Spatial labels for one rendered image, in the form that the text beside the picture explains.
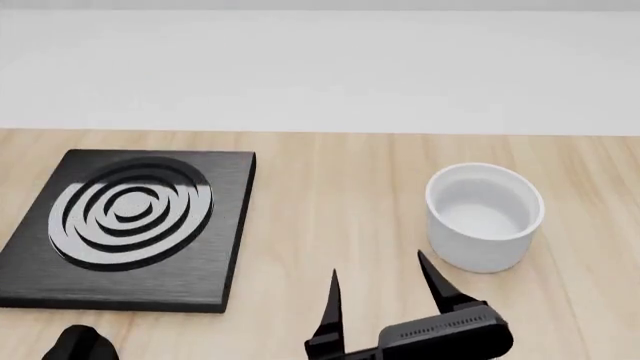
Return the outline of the white ceramic cup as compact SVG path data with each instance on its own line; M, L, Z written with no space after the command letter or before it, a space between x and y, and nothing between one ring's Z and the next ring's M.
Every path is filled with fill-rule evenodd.
M427 238L458 269L491 274L520 263L545 217L538 189L494 164L453 164L425 187Z

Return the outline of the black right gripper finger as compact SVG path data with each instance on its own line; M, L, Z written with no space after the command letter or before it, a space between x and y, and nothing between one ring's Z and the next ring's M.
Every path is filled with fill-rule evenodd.
M475 299L472 296L462 293L436 269L423 251L417 251L417 256L421 272L441 314L488 305L486 301Z
M308 340L308 353L345 353L341 290L336 270L332 272L327 304L320 325Z

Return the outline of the black electric stove plate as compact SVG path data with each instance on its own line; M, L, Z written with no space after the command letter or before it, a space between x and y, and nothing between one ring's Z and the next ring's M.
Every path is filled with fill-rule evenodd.
M0 307L225 311L254 152L71 149L0 250Z

